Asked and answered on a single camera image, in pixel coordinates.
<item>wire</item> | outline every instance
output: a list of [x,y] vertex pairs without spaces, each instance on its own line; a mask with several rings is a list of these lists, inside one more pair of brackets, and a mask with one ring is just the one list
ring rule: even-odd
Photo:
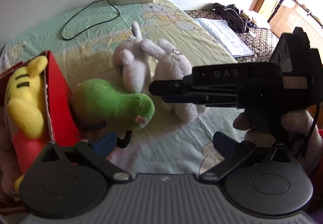
[[131,136],[132,136],[132,131],[127,130],[123,139],[120,139],[119,137],[117,137],[117,146],[119,148],[126,148],[130,143]]
[[295,154],[296,159],[305,150],[305,148],[308,146],[309,139],[311,138],[311,136],[312,136],[312,134],[314,132],[315,126],[316,126],[316,122],[318,121],[319,113],[320,113],[320,104],[318,103],[318,104],[316,104],[316,110],[315,110],[313,123],[311,125],[311,128],[310,128],[308,134],[307,134],[307,137],[306,137],[305,141],[303,142],[303,144],[301,145],[301,147],[299,148],[299,150]]
[[85,31],[87,31],[87,30],[89,30],[90,28],[93,28],[93,27],[95,27],[95,26],[97,26],[97,25],[100,25],[100,24],[104,24],[104,23],[108,23],[108,22],[111,22],[111,21],[113,21],[113,20],[115,20],[116,18],[118,18],[119,16],[120,16],[120,11],[113,5],[113,4],[111,4],[110,2],[109,2],[109,0],[106,0],[115,10],[117,10],[117,13],[118,13],[118,15],[116,16],[116,17],[114,17],[113,19],[110,19],[110,20],[107,20],[107,21],[102,21],[102,22],[100,22],[100,23],[97,23],[97,24],[95,24],[95,25],[92,25],[92,26],[90,26],[90,27],[88,27],[88,28],[86,28],[86,29],[84,29],[84,30],[82,30],[81,32],[79,32],[79,33],[77,33],[75,36],[73,36],[72,38],[65,38],[65,37],[63,37],[63,35],[62,35],[62,31],[64,30],[64,28],[66,27],[66,25],[74,18],[74,17],[76,17],[79,13],[81,13],[83,10],[85,10],[85,9],[87,9],[89,6],[91,6],[92,4],[94,4],[94,3],[98,3],[99,1],[94,1],[94,2],[92,2],[91,4],[89,4],[88,6],[86,6],[85,8],[83,8],[82,10],[80,10],[79,12],[77,12],[74,16],[72,16],[66,23],[65,23],[65,25],[62,27],[62,30],[61,30],[61,32],[60,32],[60,36],[61,36],[61,38],[63,39],[63,40],[65,40],[65,41],[70,41],[70,40],[72,40],[73,38],[76,38],[78,35],[80,35],[80,34],[82,34],[83,32],[85,32]]

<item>white plush rabbit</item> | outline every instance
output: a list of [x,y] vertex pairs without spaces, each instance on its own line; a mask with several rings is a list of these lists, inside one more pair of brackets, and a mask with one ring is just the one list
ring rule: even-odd
[[142,35],[137,22],[133,22],[133,36],[117,46],[112,56],[114,68],[122,76],[126,89],[133,93],[143,90],[145,80],[151,79],[149,59],[141,48]]
[[[181,80],[184,76],[192,73],[192,66],[188,59],[165,39],[158,40],[157,45],[151,40],[143,39],[142,49],[148,55],[158,60],[154,80]],[[162,101],[161,104],[168,111],[174,108],[175,114],[184,122],[193,121],[199,114],[206,111],[204,105],[192,103],[173,104]]]

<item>label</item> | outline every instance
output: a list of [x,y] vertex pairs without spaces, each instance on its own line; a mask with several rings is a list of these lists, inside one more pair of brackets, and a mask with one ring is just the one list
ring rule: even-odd
[[15,190],[11,190],[11,195],[14,198],[15,202],[20,201],[20,197],[19,197],[18,193]]
[[285,89],[307,89],[306,77],[301,76],[284,76]]
[[231,76],[239,76],[238,69],[225,69],[225,70],[215,70],[214,71],[215,77],[231,77]]
[[141,116],[137,116],[135,121],[141,125],[146,125],[147,124],[147,119],[141,117]]
[[255,38],[257,35],[254,33],[254,32],[252,32],[252,31],[250,31],[249,32],[249,34],[253,37],[253,38]]

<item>plush rabbit ear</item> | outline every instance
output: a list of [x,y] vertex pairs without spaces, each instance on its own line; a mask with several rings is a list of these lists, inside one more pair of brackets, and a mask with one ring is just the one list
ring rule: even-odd
[[165,51],[149,39],[143,39],[141,41],[141,46],[143,51],[157,60],[161,60],[165,55],[167,55]]
[[157,45],[159,45],[167,54],[177,52],[175,46],[172,43],[168,42],[166,39],[159,39],[157,41]]
[[137,22],[132,23],[131,30],[135,37],[141,38],[141,31],[140,31],[139,24]]

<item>pink tag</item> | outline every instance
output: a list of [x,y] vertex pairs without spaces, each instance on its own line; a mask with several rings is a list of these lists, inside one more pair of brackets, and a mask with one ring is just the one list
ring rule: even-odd
[[138,122],[139,124],[144,124],[144,125],[147,124],[147,120],[139,115],[136,117],[135,121]]

